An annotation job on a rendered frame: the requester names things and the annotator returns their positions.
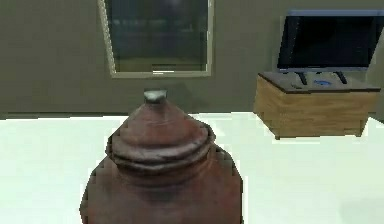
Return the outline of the brown clay lidded pot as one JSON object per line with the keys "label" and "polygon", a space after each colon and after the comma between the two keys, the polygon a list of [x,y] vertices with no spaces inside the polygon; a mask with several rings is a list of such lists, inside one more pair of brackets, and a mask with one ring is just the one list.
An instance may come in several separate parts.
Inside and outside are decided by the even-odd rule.
{"label": "brown clay lidded pot", "polygon": [[166,90],[144,92],[105,153],[85,187],[82,224],[243,224],[234,160]]}

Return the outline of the pale framed window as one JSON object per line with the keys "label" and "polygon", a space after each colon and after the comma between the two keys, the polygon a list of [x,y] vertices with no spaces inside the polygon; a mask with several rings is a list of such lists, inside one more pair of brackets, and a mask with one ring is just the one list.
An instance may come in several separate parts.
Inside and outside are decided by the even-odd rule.
{"label": "pale framed window", "polygon": [[215,0],[97,0],[113,78],[209,77]]}

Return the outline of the wooden television stand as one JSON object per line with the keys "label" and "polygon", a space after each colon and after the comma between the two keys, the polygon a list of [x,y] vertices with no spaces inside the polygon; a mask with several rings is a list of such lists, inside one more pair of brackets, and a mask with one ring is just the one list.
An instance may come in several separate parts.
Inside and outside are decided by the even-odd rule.
{"label": "wooden television stand", "polygon": [[[321,86],[314,80],[332,84]],[[381,89],[346,78],[260,72],[253,112],[277,140],[363,134]]]}

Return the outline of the black flat television set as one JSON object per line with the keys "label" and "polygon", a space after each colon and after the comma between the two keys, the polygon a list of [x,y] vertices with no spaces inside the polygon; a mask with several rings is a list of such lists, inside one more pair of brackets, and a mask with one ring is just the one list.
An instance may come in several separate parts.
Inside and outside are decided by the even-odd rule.
{"label": "black flat television set", "polygon": [[282,73],[368,69],[382,30],[384,10],[290,10],[284,20],[277,60]]}

